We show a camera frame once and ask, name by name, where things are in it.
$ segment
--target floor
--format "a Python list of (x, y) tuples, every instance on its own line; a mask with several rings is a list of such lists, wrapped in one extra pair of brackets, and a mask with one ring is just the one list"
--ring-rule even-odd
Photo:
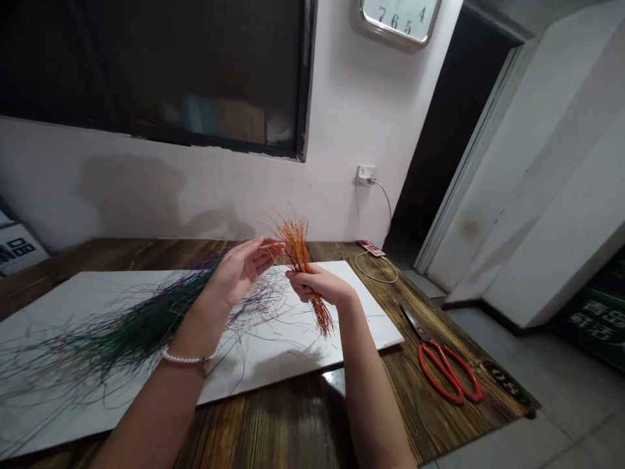
[(421, 250), (421, 242), (410, 235), (405, 228), (391, 223), (389, 235), (384, 240), (382, 250), (399, 269), (411, 269)]
[[(415, 272), (410, 278), (428, 295), (440, 292)], [(422, 467), (625, 468), (625, 376), (556, 335), (515, 337), (477, 308), (447, 313), (543, 407), (534, 420), (518, 420)]]

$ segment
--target clock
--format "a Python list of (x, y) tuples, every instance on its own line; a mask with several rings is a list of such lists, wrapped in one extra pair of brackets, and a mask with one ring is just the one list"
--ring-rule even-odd
[(359, 22), (370, 33), (414, 53), (434, 30), (441, 0), (359, 0)]

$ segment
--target scissor blade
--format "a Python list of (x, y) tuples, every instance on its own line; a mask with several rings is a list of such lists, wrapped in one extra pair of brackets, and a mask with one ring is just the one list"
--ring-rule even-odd
[(425, 333), (423, 328), (421, 326), (419, 326), (419, 323), (417, 322), (415, 317), (412, 315), (412, 313), (410, 311), (408, 311), (408, 308), (406, 308), (402, 304), (400, 304), (399, 306), (402, 308), (402, 311), (404, 312), (404, 316), (406, 316), (406, 318), (408, 318), (408, 322), (410, 323), (412, 328), (415, 330), (417, 335), (421, 338), (421, 340), (424, 341), (424, 342), (429, 342), (430, 338)]
[(403, 305), (402, 305), (402, 311), (404, 312), (405, 316), (408, 318), (408, 321), (412, 325), (413, 329), (417, 331), (419, 329), (419, 324), (417, 323), (417, 320), (413, 318), (410, 311), (408, 311), (406, 307), (404, 307)]

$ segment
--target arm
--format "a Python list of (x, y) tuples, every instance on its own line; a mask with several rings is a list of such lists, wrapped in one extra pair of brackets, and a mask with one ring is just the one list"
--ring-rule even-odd
[[(169, 353), (182, 358), (212, 355), (232, 308), (284, 248), (273, 240), (231, 249), (185, 316)], [(200, 363), (161, 360), (91, 464), (105, 468), (171, 468), (193, 419), (204, 384)]]
[(312, 265), (313, 274), (287, 272), (302, 302), (316, 291), (339, 312), (345, 394), (360, 467), (416, 468), (402, 414), (371, 337), (358, 295), (346, 282)]

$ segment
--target red scissors handle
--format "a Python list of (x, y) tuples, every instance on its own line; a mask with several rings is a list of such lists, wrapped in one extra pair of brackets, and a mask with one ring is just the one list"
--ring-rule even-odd
[(447, 354), (451, 358), (453, 358), (454, 361), (464, 370), (464, 373), (467, 375), (467, 377), (471, 381), (471, 384), (473, 385), (473, 389), (475, 390), (475, 393), (470, 393), (462, 385), (462, 383), (460, 382), (460, 380), (456, 376), (456, 373), (454, 373), (453, 368), (449, 365), (449, 362), (447, 361), (447, 357), (445, 356), (445, 354), (443, 354), (443, 351), (441, 350), (441, 346), (438, 345), (433, 340), (430, 343), (435, 345), (438, 348), (439, 353), (441, 353), (441, 355), (443, 356), (443, 361), (445, 362), (445, 366), (447, 367), (447, 370), (454, 377), (454, 379), (456, 380), (456, 383), (458, 383), (458, 386), (462, 390), (462, 393), (464, 394), (464, 397), (466, 397), (467, 399), (469, 399), (473, 403), (478, 403), (479, 401), (481, 401), (482, 400), (482, 388), (480, 387), (480, 383), (475, 378), (475, 375), (471, 371), (471, 368), (469, 368), (469, 366), (464, 362), (464, 360), (461, 359), (456, 353), (454, 353), (454, 351), (451, 350), (451, 348), (449, 348), (447, 345), (444, 346), (445, 354)]
[[(443, 349), (441, 348), (441, 346), (438, 345), (436, 342), (431, 342), (431, 344), (437, 348), (440, 356), (443, 358), (443, 361), (446, 362), (447, 359), (445, 358), (445, 353), (443, 352)], [(445, 388), (441, 386), (440, 384), (438, 384), (438, 381), (434, 379), (434, 377), (430, 374), (430, 371), (425, 365), (423, 352), (425, 352), (428, 355), (428, 357), (430, 357), (430, 360), (432, 360), (432, 363), (438, 368), (438, 370), (441, 373), (443, 373), (443, 376), (449, 382), (449, 384), (451, 384), (451, 386), (454, 388), (457, 395), (448, 393), (445, 390)], [(423, 374), (425, 375), (425, 377), (428, 379), (430, 384), (434, 387), (434, 389), (441, 396), (443, 396), (446, 400), (448, 400), (452, 404), (461, 405), (464, 402), (464, 394), (462, 393), (462, 388), (460, 387), (456, 377), (449, 373), (445, 365), (443, 365), (441, 362), (438, 361), (434, 353), (432, 353), (432, 351), (424, 343), (419, 345), (419, 365), (421, 365), (421, 369), (423, 370)]]

